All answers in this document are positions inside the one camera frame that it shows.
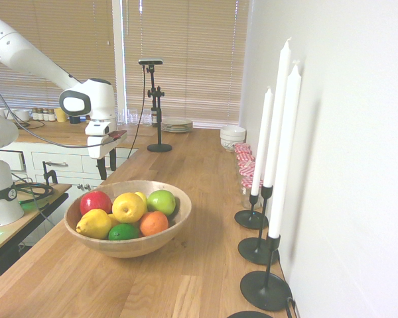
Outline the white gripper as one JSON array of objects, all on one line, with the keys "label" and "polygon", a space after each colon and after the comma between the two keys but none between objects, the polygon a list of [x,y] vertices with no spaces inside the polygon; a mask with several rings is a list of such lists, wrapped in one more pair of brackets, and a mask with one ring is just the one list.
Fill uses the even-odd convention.
[{"label": "white gripper", "polygon": [[104,156],[109,153],[109,166],[112,172],[116,171],[116,145],[117,142],[109,135],[89,136],[87,138],[88,154],[90,158],[97,159],[97,168],[101,180],[107,179]]}]

